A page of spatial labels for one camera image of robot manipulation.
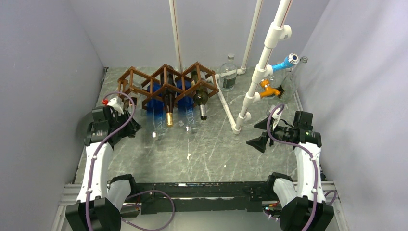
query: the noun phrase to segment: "orange pipe fitting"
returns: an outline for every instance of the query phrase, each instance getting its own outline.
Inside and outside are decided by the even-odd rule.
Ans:
[[[278,91],[277,89],[273,88],[270,86],[270,81],[269,79],[265,78],[263,79],[259,85],[261,85],[261,87],[263,89],[265,89],[264,92],[261,92],[259,95],[261,96],[261,99],[266,97],[266,96],[271,96],[271,95],[279,95],[281,92]]]

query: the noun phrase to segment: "gold foil bottle top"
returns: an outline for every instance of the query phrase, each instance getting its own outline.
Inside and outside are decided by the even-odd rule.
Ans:
[[[167,127],[172,128],[173,127],[173,113],[171,112],[166,113],[166,118],[167,118]]]

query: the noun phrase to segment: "white pvc pipe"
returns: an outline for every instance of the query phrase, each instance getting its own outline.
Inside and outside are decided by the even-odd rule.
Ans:
[[[278,10],[276,11],[275,25],[278,27],[282,27],[285,23],[286,16],[288,16],[289,8],[291,7],[292,0],[281,0],[279,3]]]
[[[183,72],[183,63],[181,61],[181,52],[180,52],[180,35],[179,28],[177,24],[177,10],[176,10],[176,0],[168,0],[170,4],[170,16],[171,16],[171,25],[173,27],[173,37],[174,37],[174,46],[176,48],[176,58],[178,64],[178,71]]]
[[[285,23],[285,19],[289,12],[291,4],[292,0],[281,0],[281,2],[279,3],[279,7],[275,15],[275,20],[271,23],[271,27],[269,28],[268,34],[265,38],[265,46],[259,59],[259,63],[256,66],[255,71],[252,75],[251,85],[242,103],[243,104],[242,109],[238,114],[235,127],[232,128],[232,131],[235,134],[239,134],[241,131],[241,126],[245,121],[245,116],[247,114],[248,107],[252,104],[252,101],[250,99],[254,97],[256,87],[258,86],[258,83],[261,81],[261,79],[264,77],[265,73],[264,71],[266,69],[273,49],[276,47],[278,41],[282,39],[281,35],[284,32],[283,24]]]
[[[254,17],[252,18],[251,29],[249,30],[248,41],[246,42],[245,53],[243,55],[243,61],[241,65],[241,69],[245,70],[246,65],[248,64],[248,56],[249,52],[251,52],[252,41],[254,40],[256,26],[258,25],[259,14],[261,12],[263,0],[258,0],[255,6]]]
[[[227,114],[229,123],[231,124],[231,127],[233,128],[233,127],[235,127],[235,119],[234,119],[234,116],[232,115],[231,110],[230,110],[230,108],[228,107],[228,103],[227,103],[227,101],[225,100],[224,95],[222,94],[221,89],[219,88],[218,81],[216,81],[216,85],[217,85],[217,88],[219,89],[219,92],[217,93],[217,95],[218,95],[218,97],[219,97],[219,100],[221,101],[221,104],[222,104],[222,107],[224,108],[225,113]]]
[[[239,68],[237,70],[237,74],[238,75],[242,75],[245,74],[246,71],[246,65],[248,64],[248,56],[249,53],[251,52],[251,46],[252,46],[252,42],[254,41],[254,36],[255,36],[255,30],[256,30],[256,26],[258,25],[258,19],[259,19],[259,14],[261,12],[261,8],[262,8],[262,2],[263,0],[257,0],[256,2],[256,6],[255,6],[255,12],[254,12],[254,16],[252,18],[252,24],[251,24],[251,29],[249,30],[249,36],[248,36],[248,41],[246,43],[246,48],[245,48],[245,53],[243,56],[243,61],[242,61],[242,65],[241,68]],[[216,78],[216,84],[217,84],[217,88],[219,89],[218,92],[218,97],[219,100],[221,101],[221,104],[224,108],[225,113],[227,114],[229,123],[231,124],[231,127],[234,129],[234,127],[236,127],[236,123],[235,123],[235,119],[231,113],[230,108],[228,107],[228,103],[224,98],[224,95],[221,91],[221,88],[219,87],[218,81],[219,81],[219,74],[215,75]],[[246,118],[249,119],[250,118],[250,114],[245,114]]]

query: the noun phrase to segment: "blue bottle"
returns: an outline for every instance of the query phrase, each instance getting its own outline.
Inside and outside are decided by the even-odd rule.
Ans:
[[[160,88],[160,84],[153,83],[153,91],[157,91]],[[151,134],[151,137],[155,140],[159,139],[159,135],[164,133],[165,128],[165,114],[164,104],[158,100],[152,99],[146,104],[146,116],[147,126],[146,129]]]
[[[186,90],[191,87],[191,83],[184,82]],[[177,81],[176,86],[182,89],[181,80]],[[194,108],[194,100],[188,96],[177,102],[178,118],[181,127],[184,127],[187,133],[192,133],[192,129],[197,127],[197,118],[200,117],[197,108]]]

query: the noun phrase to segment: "pipe elbow fitting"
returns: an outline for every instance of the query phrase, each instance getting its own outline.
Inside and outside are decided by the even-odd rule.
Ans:
[[[288,56],[285,57],[285,60],[280,63],[272,66],[272,72],[277,72],[286,68],[293,67],[299,62],[300,58],[295,53],[290,53]]]
[[[259,85],[261,85],[261,87],[262,87],[263,89],[265,89],[264,92],[261,92],[261,93],[259,94],[259,96],[261,97],[261,99],[264,98],[264,97],[266,97],[266,96],[279,95],[279,94],[281,93],[281,92],[278,91],[277,89],[275,89],[275,88],[273,88],[273,87],[270,86],[270,81],[269,81],[269,79],[267,79],[267,78],[263,79],[263,80],[259,83]]]

